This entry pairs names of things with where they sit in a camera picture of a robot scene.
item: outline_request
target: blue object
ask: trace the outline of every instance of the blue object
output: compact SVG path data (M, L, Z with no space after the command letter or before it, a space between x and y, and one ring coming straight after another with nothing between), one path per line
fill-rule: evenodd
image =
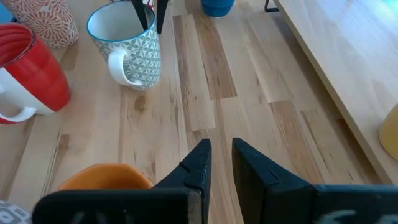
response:
M12 14L0 3L0 24L11 22Z
M211 17L223 17L227 15L235 0L200 0L203 12Z

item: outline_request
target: wooden plank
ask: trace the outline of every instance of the wooden plank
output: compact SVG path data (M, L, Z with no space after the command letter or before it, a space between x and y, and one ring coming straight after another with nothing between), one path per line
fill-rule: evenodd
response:
M188 154L172 17L166 13L160 38L161 81L137 94L122 89L122 162L134 165L153 183L162 180Z
M172 16L201 12L199 0L170 0L169 10Z
M69 148L69 135L61 134L58 139L58 146L54 150L52 163L47 172L47 180L44 192L49 192L50 187L54 186L55 176L59 173L63 158L67 154Z
M320 171L309 149L302 127L291 101L270 103L276 119L284 148L289 152L290 160L298 176L311 183L323 183Z
M83 33L80 41L89 43L91 39ZM80 46L75 69L69 72L85 75L74 78L72 97L64 109L60 134L68 136L68 149L64 156L53 157L62 160L54 162L58 164L56 171L49 171L48 192L90 165L118 161L121 93L102 62L95 45Z
M267 101L274 102L293 98L284 76L267 53L270 51L270 45L261 39L257 30L250 22L254 11L248 2L239 4L239 7L242 9L244 15L242 17L243 41L248 49L259 81L263 86Z
M236 96L235 84L231 77L223 45L213 22L202 12L194 14L193 18L198 32L210 98L214 100Z
M217 127L223 127L227 146L232 138L239 136L247 142L252 142L249 135L248 118L245 116L241 101L237 97L214 101L215 113L217 114ZM231 162L231 150L227 150L228 163Z
M0 125L0 199L7 200L21 163L35 118L14 125Z
M348 148L338 138L322 111L302 111L304 120L317 144L334 184L368 184L348 155Z
M249 18L261 40L268 46L264 53L284 77L296 108L298 110L322 108L328 115L336 119L341 118L333 100L325 91L316 71L282 15L255 12Z
M213 107L192 15L173 16L187 131L215 128Z
M73 71L76 68L76 61L79 56L79 43L76 42L63 52L58 61L64 71Z
M252 143L250 142L250 144L282 167L297 173L290 161L288 152L284 148L282 142L284 139L281 139L279 134L274 115L262 90L263 86L258 81L246 46L242 42L243 32L238 29L241 27L242 17L239 8L234 7L226 17L217 19L215 24L223 41L234 82L238 83L236 91L247 117L249 134L252 136ZM314 155L317 159L317 166L323 178L329 180L330 174L319 152L313 150L312 153L318 153Z
M365 184L382 184L380 177L376 174L372 164L363 152L354 134L351 132L344 119L336 120L336 126L340 141L345 146L349 160L358 169Z
M384 183L398 184L398 162L377 138L379 125L398 101L393 8L379 0L275 3L376 172Z
M36 117L9 194L9 202L30 211L47 193L61 118L62 112Z

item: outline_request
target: wooden floor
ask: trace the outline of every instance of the wooden floor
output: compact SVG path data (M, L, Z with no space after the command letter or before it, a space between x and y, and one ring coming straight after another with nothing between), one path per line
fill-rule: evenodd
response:
M378 135L398 102L398 47L391 47L398 46L394 2L275 0L385 184L398 184L398 162Z
M85 32L104 1L69 2L81 37L55 55L71 102L52 116L0 126L0 199L31 210L98 162L127 162L156 183L210 138L209 221L243 223L235 136L313 183L380 183L281 14L266 14L263 0L237 0L217 19L196 1L172 0L160 38L162 80L144 93L111 79Z

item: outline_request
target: red and white mug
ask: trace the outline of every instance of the red and white mug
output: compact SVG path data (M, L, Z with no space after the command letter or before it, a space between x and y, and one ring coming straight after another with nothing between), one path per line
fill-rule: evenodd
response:
M57 59L27 26L0 24L0 95L21 108L13 117L0 113L0 124L51 114L70 98L68 81Z

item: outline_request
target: mug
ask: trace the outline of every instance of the mug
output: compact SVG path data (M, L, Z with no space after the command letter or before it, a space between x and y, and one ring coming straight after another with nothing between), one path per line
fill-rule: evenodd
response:
M95 164L66 180L60 190L151 189L152 182L128 164Z
M0 95L22 108L13 117L0 113L0 124L51 114L68 103L70 90L61 66L28 27L0 24Z
M15 18L29 26L52 48L67 47L79 38L67 0L0 0Z
M134 90L149 89L160 79L155 13L148 6L144 8L147 30L130 1L109 3L92 13L87 22L87 31L108 62L111 76Z
M130 1L130 0L111 0L112 2L118 2L118 1ZM151 9L154 8L154 0L142 0L142 3L150 7Z

